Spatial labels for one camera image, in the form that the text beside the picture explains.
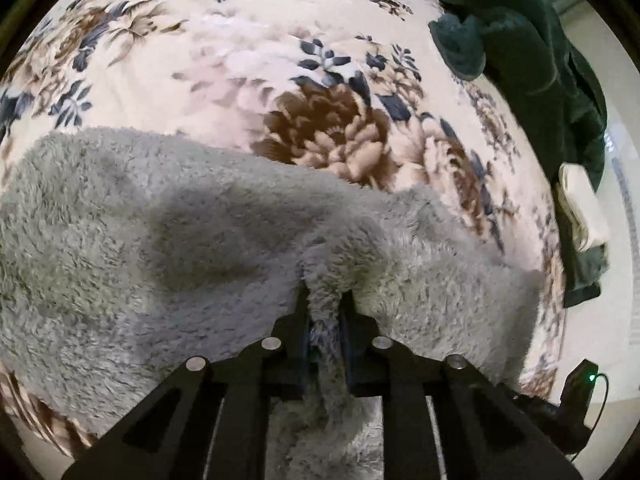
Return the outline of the grey fluffy fleece pants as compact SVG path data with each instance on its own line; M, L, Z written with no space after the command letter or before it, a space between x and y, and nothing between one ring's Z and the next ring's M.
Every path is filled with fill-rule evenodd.
M234 356L309 290L306 398L277 404L271 479L378 479L382 413L347 392L338 302L432 359L515 382L544 278L416 186L387 194L183 138L50 133L1 195L1 359L105 434L180 363Z

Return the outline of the floral and checked bed blanket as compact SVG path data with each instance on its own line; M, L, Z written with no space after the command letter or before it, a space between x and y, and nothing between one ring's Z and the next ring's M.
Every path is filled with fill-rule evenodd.
M546 396L564 278L550 186L498 89L465 82L426 26L436 0L60 0L1 79L1 171L50 132L132 127L434 188L512 263L544 274L518 383Z

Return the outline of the folded cream cloth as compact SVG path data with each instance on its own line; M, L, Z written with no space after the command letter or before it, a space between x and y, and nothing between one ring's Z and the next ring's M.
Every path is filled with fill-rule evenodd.
M556 194L570 222L570 236L576 252L586 252L608 242L608 222L582 165L562 163Z

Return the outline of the black device with green light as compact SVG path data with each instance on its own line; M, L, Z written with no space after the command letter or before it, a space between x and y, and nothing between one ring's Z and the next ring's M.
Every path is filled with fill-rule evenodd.
M562 453L577 455L593 433L585 419L599 377L605 380L608 394L608 376L599 372L596 363L582 360L565 379L558 405L521 393L513 397L513 402Z

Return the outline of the dark green fleece garment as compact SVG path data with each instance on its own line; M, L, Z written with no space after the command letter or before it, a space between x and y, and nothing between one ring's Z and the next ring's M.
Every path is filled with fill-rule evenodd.
M596 74L544 0L438 0L434 44L465 81L486 76L500 91L551 185L565 164L598 188L605 166L605 97Z

